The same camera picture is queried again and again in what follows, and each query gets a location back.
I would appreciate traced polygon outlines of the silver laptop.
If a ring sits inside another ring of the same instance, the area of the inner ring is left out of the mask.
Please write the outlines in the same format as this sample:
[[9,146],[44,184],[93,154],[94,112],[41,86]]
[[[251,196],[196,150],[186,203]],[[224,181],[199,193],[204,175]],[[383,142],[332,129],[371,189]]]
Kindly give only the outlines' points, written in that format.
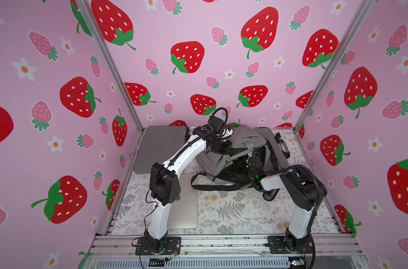
[[195,229],[198,225],[198,191],[191,185],[195,173],[183,173],[179,179],[179,199],[170,209],[168,230]]

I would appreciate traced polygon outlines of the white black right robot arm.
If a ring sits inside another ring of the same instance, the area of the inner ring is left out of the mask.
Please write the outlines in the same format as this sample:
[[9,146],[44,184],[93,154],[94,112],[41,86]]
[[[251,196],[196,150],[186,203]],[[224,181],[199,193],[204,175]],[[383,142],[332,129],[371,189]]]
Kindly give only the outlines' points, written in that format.
[[258,153],[242,157],[236,166],[240,175],[258,191],[287,190],[295,208],[285,232],[285,248],[291,253],[300,252],[303,245],[312,241],[311,226],[328,193],[324,184],[304,165],[264,171]]

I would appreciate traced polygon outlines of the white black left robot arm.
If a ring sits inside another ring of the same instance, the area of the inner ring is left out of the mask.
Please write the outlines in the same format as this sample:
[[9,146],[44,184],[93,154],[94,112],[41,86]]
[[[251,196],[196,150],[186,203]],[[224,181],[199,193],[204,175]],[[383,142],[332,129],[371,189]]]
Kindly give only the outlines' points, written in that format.
[[152,166],[149,191],[155,208],[151,213],[150,227],[144,233],[144,239],[152,252],[160,253],[165,248],[171,204],[180,195],[179,178],[185,168],[208,148],[218,154],[230,151],[229,138],[233,129],[227,120],[227,109],[216,109],[207,124],[195,128],[187,142],[171,158]]

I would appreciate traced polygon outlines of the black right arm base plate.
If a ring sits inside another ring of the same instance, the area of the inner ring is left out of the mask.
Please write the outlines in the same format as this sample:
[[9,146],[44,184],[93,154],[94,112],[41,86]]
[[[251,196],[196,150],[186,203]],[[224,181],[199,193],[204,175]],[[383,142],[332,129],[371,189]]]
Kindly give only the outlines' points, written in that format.
[[302,239],[294,236],[269,236],[267,240],[272,254],[312,254],[315,250],[308,235]]

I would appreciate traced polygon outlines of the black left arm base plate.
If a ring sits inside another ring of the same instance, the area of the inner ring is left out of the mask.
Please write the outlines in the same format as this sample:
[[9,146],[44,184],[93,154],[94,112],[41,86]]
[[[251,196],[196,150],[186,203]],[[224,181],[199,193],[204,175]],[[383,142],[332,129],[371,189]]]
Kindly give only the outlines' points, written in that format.
[[159,241],[149,237],[140,237],[136,244],[135,255],[154,256],[178,254],[181,249],[181,237],[164,237]]

